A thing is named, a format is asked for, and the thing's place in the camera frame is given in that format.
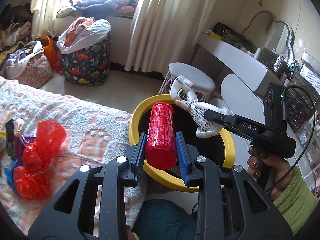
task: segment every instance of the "mirror frame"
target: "mirror frame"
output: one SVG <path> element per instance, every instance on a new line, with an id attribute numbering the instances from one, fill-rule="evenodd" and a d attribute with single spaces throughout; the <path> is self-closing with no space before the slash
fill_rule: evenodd
<path id="1" fill-rule="evenodd" d="M 288 22 L 286 22 L 286 21 L 284 21 L 284 20 L 279 20 L 279 19 L 277 19 L 277 18 L 273 15 L 272 12 L 270 12 L 270 11 L 268 11 L 268 10 L 261 10 L 261 11 L 257 12 L 257 13 L 251 18 L 249 25 L 241 32 L 241 34 L 243 34 L 247 29 L 249 29 L 250 26 L 251 26 L 251 24 L 252 24 L 252 22 L 253 22 L 253 20 L 254 20 L 259 14 L 262 14 L 262 13 L 267 13 L 267 14 L 269 14 L 269 15 L 271 16 L 273 22 L 275 22 L 275 23 L 282 23 L 282 24 L 284 24 L 285 27 L 287 28 L 287 30 L 288 30 L 288 37 L 287 37 L 287 41 L 286 41 L 286 47 L 287 47 L 288 53 L 289 53 L 289 55 L 288 55 L 288 62 L 287 62 L 287 63 L 288 63 L 288 64 L 292 63 L 293 60 L 294 60 L 294 54 L 293 54 L 293 48 L 292 48 L 292 44 L 293 44 L 293 42 L 294 42 L 293 30 L 292 30 L 292 28 L 291 28 L 291 26 L 290 26 L 290 24 L 289 24 Z"/>

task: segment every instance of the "floor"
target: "floor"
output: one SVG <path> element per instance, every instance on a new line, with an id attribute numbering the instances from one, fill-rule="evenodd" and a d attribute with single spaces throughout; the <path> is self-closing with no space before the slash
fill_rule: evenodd
<path id="1" fill-rule="evenodd" d="M 161 80 L 111 70 L 101 87 L 71 84 L 66 82 L 63 76 L 54 73 L 54 77 L 41 89 L 55 94 L 72 95 L 81 100 L 117 108 L 132 114 L 140 102 L 158 94 L 161 84 Z M 198 202 L 198 193 L 173 191 L 165 194 L 148 194 L 146 200 L 149 199 L 171 200 L 191 214 L 192 207 Z"/>

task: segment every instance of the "yellow bin rim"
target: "yellow bin rim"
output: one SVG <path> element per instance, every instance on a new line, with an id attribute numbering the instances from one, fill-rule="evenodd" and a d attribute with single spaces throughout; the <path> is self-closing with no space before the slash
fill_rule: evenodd
<path id="1" fill-rule="evenodd" d="M 138 144 L 139 142 L 139 122 L 141 117 L 145 114 L 146 111 L 151 109 L 151 107 L 156 102 L 165 102 L 167 104 L 174 104 L 174 101 L 170 95 L 156 95 L 146 100 L 142 101 L 135 111 L 133 112 L 132 119 L 129 125 L 129 143 L 130 145 Z M 223 166 L 231 168 L 235 162 L 235 146 L 233 144 L 232 137 L 228 131 L 222 129 L 220 136 L 223 141 L 224 150 L 225 150 L 225 159 Z M 186 187 L 182 179 L 178 179 L 165 171 L 157 170 L 154 167 L 150 166 L 147 161 L 144 161 L 143 166 L 144 171 L 152 177 L 157 182 L 162 185 L 183 192 L 198 192 L 199 187 Z"/>

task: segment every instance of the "clothes pile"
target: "clothes pile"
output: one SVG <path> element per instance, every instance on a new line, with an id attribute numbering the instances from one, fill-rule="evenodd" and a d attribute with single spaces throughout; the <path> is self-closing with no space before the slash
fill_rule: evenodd
<path id="1" fill-rule="evenodd" d="M 139 0 L 82 0 L 74 6 L 60 5 L 58 18 L 66 16 L 80 16 L 96 20 L 105 19 L 107 16 L 133 17 Z"/>
<path id="2" fill-rule="evenodd" d="M 64 42 L 64 45 L 66 47 L 70 47 L 73 42 L 75 41 L 76 37 L 81 33 L 81 31 L 93 24 L 93 18 L 84 18 L 80 17 L 76 21 L 72 23 L 72 27 L 68 29 L 66 41 Z"/>
<path id="3" fill-rule="evenodd" d="M 12 60 L 17 55 L 17 51 L 31 39 L 32 16 L 29 3 L 14 7 L 8 4 L 2 11 L 0 15 L 0 71 L 6 61 Z"/>
<path id="4" fill-rule="evenodd" d="M 28 43 L 32 16 L 29 3 L 5 6 L 0 15 L 0 51 L 7 50 L 17 41 Z"/>

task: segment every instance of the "silver screw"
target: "silver screw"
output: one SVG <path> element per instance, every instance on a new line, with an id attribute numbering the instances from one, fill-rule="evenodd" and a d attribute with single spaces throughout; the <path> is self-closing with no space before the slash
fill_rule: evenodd
<path id="1" fill-rule="evenodd" d="M 119 156 L 117 158 L 117 162 L 119 162 L 119 163 L 124 163 L 126 160 L 127 160 L 126 156 Z"/>
<path id="2" fill-rule="evenodd" d="M 89 165 L 82 165 L 80 167 L 81 172 L 87 172 L 90 169 Z"/>
<path id="3" fill-rule="evenodd" d="M 196 160 L 197 162 L 205 163 L 207 159 L 204 156 L 198 156 Z"/>
<path id="4" fill-rule="evenodd" d="M 233 169 L 234 169 L 236 172 L 241 172 L 241 171 L 243 171 L 243 168 L 242 168 L 242 166 L 240 166 L 240 165 L 235 165 L 235 166 L 233 166 Z"/>

